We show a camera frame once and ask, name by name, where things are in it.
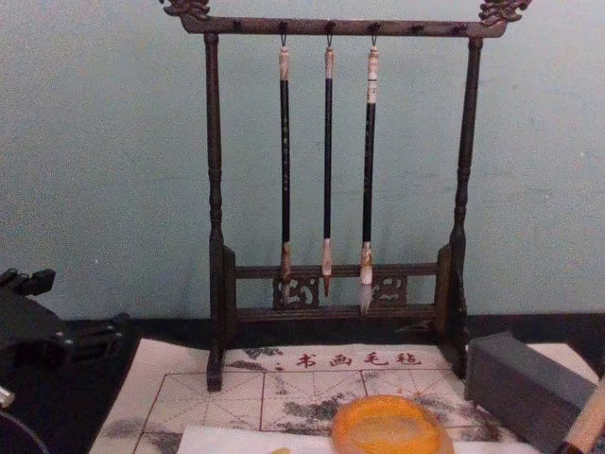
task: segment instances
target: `carved wooden panel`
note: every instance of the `carved wooden panel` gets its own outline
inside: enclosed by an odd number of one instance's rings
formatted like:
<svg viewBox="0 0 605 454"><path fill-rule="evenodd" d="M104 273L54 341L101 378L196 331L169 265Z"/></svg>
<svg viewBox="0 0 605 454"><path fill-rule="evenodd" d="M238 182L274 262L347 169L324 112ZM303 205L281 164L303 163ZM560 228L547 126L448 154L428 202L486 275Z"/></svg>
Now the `carved wooden panel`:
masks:
<svg viewBox="0 0 605 454"><path fill-rule="evenodd" d="M276 310L316 309L320 306L320 279L308 277L290 280L290 296L282 301L282 280L273 279L273 308Z"/></svg>
<svg viewBox="0 0 605 454"><path fill-rule="evenodd" d="M407 301L407 276L374 277L372 306L404 306Z"/></svg>
<svg viewBox="0 0 605 454"><path fill-rule="evenodd" d="M191 16L194 19L203 21L208 17L210 7L208 2L210 0L168 0L170 5L164 7L166 14L170 16Z"/></svg>
<svg viewBox="0 0 605 454"><path fill-rule="evenodd" d="M481 4L479 18L486 26L493 26L501 21L516 22L521 19L517 12L527 9L531 0L485 0Z"/></svg>

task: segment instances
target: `carved dragon finial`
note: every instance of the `carved dragon finial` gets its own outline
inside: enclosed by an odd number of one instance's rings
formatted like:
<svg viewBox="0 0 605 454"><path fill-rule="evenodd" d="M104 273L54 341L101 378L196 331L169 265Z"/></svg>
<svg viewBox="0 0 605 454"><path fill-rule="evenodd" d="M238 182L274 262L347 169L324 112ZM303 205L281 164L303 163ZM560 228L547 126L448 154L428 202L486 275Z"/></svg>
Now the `carved dragon finial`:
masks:
<svg viewBox="0 0 605 454"><path fill-rule="evenodd" d="M191 16L194 19L202 21L208 18L210 7L207 7L210 0L168 0L170 5L164 7L166 14L170 16Z"/></svg>
<svg viewBox="0 0 605 454"><path fill-rule="evenodd" d="M481 24L493 26L498 22L515 22L521 19L517 10L525 10L531 0L485 0L481 5L479 18Z"/></svg>

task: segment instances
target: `wall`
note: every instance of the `wall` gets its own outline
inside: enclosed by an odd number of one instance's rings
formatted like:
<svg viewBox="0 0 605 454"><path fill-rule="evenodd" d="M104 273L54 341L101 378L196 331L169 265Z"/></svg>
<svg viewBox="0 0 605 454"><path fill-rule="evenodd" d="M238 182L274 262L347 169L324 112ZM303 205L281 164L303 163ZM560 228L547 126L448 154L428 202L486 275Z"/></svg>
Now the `wall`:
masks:
<svg viewBox="0 0 605 454"><path fill-rule="evenodd" d="M477 2L213 1L212 13L474 20ZM534 2L484 47L467 216L480 313L604 310L605 12ZM54 268L64 318L208 316L201 36L155 1L25 0L0 18L0 266ZM292 247L320 262L325 38L291 53ZM335 262L361 238L369 38L334 38ZM453 221L464 40L378 39L376 262L433 261ZM224 233L239 264L277 264L279 37L219 51ZM411 296L430 298L430 282ZM240 285L242 306L268 283ZM354 301L336 282L332 301Z"/></svg>

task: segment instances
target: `calligraphy brush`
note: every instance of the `calligraphy brush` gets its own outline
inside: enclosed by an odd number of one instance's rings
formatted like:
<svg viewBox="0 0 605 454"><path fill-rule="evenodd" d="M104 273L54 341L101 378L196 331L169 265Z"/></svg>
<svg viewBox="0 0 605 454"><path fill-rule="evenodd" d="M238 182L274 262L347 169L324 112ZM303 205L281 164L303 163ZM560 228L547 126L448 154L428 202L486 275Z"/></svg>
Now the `calligraphy brush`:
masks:
<svg viewBox="0 0 605 454"><path fill-rule="evenodd" d="M605 430L605 379L601 378L578 419L557 449L557 454L589 454L603 430Z"/></svg>
<svg viewBox="0 0 605 454"><path fill-rule="evenodd" d="M332 74L334 71L334 52L332 38L328 36L328 47L325 49L325 131L324 131L324 176L323 176L323 258L321 274L323 275L323 293L330 293L332 280L332 238L330 233L332 202Z"/></svg>
<svg viewBox="0 0 605 454"><path fill-rule="evenodd" d="M359 307L366 315L372 301L372 162L374 155L374 122L376 117L376 86L378 77L378 49L375 39L368 57L368 104L366 107L366 149L363 176L363 231L361 249L361 288Z"/></svg>
<svg viewBox="0 0 605 454"><path fill-rule="evenodd" d="M292 259L290 256L290 127L288 106L288 52L282 36L280 63L280 106L282 117L282 301L286 305L290 294Z"/></svg>

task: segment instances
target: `calligraphy brush rack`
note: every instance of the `calligraphy brush rack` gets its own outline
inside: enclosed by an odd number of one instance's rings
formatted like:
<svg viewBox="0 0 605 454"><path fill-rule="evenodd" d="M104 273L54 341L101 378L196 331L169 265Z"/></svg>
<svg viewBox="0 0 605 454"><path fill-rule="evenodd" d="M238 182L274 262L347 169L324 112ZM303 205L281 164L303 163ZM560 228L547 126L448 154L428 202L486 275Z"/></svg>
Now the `calligraphy brush rack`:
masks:
<svg viewBox="0 0 605 454"><path fill-rule="evenodd" d="M388 318L402 323L425 326L434 334L452 362L454 372L463 377L466 366L467 327L464 298L464 255L466 237L464 218L471 174L475 110L479 64L483 40L504 35L509 22L521 18L531 0L485 0L479 21L373 21L321 20L293 18L213 17L209 0L169 0L167 14L181 18L188 33L203 34L206 53L206 112L208 141L208 175L210 178L210 310L212 346L208 360L208 390L222 385L225 351L240 324L301 319ZM279 266L239 267L235 253L224 244L221 229L221 141L218 84L218 36L238 35L340 35L340 36L414 36L458 38L468 40L469 57L458 153L458 186L454 209L454 227L449 242L439 249L437 262L375 265L372 281L372 305L362 315L358 306L320 306L321 266L293 266L287 303L281 294ZM335 278L359 276L359 265L334 265ZM436 276L435 300L430 305L408 304L409 276ZM238 308L238 279L271 279L272 308Z"/></svg>

